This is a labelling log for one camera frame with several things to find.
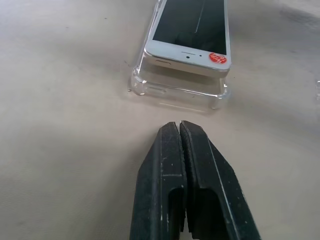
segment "smartphone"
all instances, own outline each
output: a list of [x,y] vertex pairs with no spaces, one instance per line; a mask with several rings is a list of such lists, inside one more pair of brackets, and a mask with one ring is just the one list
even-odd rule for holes
[[225,0],[162,0],[144,55],[152,64],[224,78],[230,69]]

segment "black phone screen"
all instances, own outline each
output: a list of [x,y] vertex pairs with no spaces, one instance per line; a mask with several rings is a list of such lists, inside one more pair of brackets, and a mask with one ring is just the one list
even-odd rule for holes
[[226,55],[224,0],[167,0],[153,40]]

